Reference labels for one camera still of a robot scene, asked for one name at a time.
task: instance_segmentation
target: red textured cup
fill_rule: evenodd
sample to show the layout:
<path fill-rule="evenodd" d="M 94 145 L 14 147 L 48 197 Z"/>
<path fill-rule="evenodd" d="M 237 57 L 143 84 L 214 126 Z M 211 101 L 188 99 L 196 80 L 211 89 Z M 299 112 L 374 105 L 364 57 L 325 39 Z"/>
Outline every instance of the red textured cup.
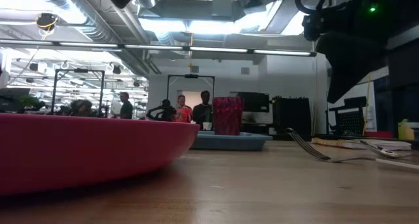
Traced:
<path fill-rule="evenodd" d="M 238 136 L 242 123 L 243 103 L 239 97 L 217 97 L 213 100 L 215 135 Z"/>

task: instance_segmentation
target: blue tray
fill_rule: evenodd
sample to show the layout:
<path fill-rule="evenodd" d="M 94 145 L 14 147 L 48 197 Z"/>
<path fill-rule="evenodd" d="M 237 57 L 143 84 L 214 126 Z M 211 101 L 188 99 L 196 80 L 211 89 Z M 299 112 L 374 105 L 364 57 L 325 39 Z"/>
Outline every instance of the blue tray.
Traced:
<path fill-rule="evenodd" d="M 221 136 L 214 132 L 199 131 L 191 149 L 222 149 L 239 151 L 261 151 L 272 136 L 241 132 L 239 136 Z"/>

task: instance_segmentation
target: green light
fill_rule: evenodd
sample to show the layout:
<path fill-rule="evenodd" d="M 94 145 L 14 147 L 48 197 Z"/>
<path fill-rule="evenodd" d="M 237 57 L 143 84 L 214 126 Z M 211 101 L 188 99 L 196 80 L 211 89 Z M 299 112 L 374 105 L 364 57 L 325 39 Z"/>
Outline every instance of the green light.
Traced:
<path fill-rule="evenodd" d="M 376 12 L 378 5 L 371 5 L 371 8 L 369 9 L 369 12 Z"/>

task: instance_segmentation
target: table surface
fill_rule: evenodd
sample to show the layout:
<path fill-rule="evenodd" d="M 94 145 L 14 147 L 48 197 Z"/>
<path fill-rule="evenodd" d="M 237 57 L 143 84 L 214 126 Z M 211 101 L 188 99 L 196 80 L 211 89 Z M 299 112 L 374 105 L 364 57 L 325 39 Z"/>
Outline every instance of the table surface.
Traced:
<path fill-rule="evenodd" d="M 3 197 L 0 223 L 419 223 L 419 172 L 320 162 L 290 141 L 263 152 L 194 150 L 146 176 Z"/>

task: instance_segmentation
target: red bowl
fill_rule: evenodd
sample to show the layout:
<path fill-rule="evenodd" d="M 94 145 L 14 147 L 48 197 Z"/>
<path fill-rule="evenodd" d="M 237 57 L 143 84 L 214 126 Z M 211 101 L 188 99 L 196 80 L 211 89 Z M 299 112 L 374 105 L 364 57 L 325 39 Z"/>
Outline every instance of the red bowl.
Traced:
<path fill-rule="evenodd" d="M 0 195 L 150 172 L 186 152 L 198 130 L 175 122 L 0 114 Z"/>

